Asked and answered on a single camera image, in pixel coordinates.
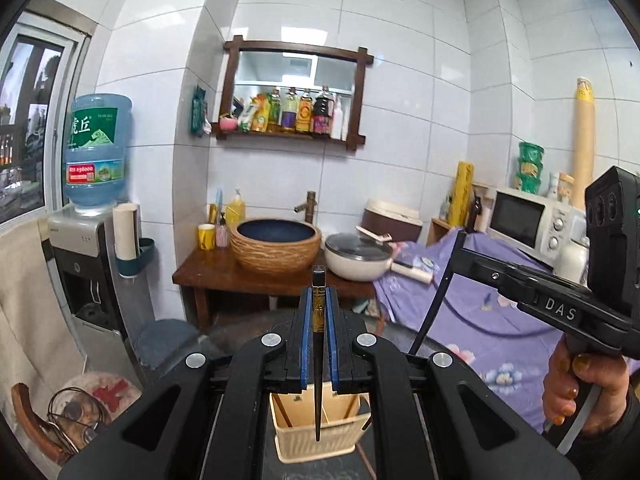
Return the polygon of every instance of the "basket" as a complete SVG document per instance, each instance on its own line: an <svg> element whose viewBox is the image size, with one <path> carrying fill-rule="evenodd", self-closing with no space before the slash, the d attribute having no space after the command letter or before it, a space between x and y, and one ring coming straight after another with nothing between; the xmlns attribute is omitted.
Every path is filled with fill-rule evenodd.
<svg viewBox="0 0 640 480"><path fill-rule="evenodd" d="M251 219L245 222L271 220ZM307 269L316 259L320 250L321 233L315 225L297 222L311 227L313 236L299 242L263 242L248 238L238 232L237 226L230 226L231 249L243 267L267 274L286 274Z"/></svg>
<svg viewBox="0 0 640 480"><path fill-rule="evenodd" d="M271 415L276 427L276 451L282 463L294 464L322 460L353 452L369 413L358 415L360 398L365 395L337 395L331 383L322 384L322 422L320 442L316 442L314 425L314 387L308 386L301 394L277 395L292 425L270 395Z"/></svg>

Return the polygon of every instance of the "cardboard tube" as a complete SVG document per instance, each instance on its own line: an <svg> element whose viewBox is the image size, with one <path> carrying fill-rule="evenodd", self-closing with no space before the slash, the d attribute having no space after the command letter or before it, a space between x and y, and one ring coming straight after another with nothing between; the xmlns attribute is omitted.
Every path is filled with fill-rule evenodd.
<svg viewBox="0 0 640 480"><path fill-rule="evenodd" d="M588 79L578 79L575 93L574 190L571 205L584 211L584 190L593 181L596 142L596 108Z"/></svg>

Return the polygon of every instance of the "red label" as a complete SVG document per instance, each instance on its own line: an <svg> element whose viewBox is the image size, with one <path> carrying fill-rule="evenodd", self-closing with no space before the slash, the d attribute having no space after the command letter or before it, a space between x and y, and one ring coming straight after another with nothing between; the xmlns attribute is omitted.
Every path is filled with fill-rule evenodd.
<svg viewBox="0 0 640 480"><path fill-rule="evenodd" d="M69 164L66 168L66 181L69 184L90 184L94 180L94 164Z"/></svg>

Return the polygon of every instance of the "water jug label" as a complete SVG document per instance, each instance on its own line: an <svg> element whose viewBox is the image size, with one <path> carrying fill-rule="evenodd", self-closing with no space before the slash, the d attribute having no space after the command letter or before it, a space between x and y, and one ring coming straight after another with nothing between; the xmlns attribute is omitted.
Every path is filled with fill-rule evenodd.
<svg viewBox="0 0 640 480"><path fill-rule="evenodd" d="M66 165L67 184L100 184L124 177L124 160L100 160Z"/></svg>
<svg viewBox="0 0 640 480"><path fill-rule="evenodd" d="M113 145L117 108L85 108L72 114L69 148Z"/></svg>

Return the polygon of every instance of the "bronze faucet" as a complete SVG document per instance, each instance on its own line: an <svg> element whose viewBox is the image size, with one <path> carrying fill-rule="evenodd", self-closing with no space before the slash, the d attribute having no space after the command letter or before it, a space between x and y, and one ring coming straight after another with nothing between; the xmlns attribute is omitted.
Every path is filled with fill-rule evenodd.
<svg viewBox="0 0 640 480"><path fill-rule="evenodd" d="M312 224L314 222L314 211L316 210L316 192L315 191L307 191L306 192L306 201L300 205L295 206L293 211L295 213L299 213L304 210L305 212L305 222L308 224Z"/></svg>

